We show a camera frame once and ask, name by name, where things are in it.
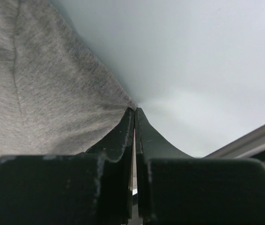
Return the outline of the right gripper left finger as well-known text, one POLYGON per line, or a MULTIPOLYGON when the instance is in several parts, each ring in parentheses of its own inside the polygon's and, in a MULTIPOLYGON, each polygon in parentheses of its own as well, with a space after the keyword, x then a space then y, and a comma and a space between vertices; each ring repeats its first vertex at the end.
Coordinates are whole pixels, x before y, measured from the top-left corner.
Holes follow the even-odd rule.
POLYGON ((0 157, 0 225, 123 225, 132 216, 134 111, 86 152, 0 157))

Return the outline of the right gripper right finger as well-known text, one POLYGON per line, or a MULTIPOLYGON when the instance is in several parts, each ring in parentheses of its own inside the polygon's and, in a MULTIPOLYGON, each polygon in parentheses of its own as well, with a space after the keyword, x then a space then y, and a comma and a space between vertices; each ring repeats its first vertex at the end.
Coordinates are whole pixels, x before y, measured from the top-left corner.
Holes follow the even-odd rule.
POLYGON ((265 225, 265 164, 195 158, 135 112, 139 217, 146 225, 265 225))

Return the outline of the grey t shirt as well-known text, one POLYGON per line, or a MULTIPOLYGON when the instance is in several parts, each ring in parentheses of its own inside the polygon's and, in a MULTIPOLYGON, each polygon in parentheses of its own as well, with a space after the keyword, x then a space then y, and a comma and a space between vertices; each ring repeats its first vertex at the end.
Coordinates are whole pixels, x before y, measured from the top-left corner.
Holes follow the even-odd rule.
POLYGON ((135 103, 45 0, 0 0, 0 156, 70 155, 135 103))

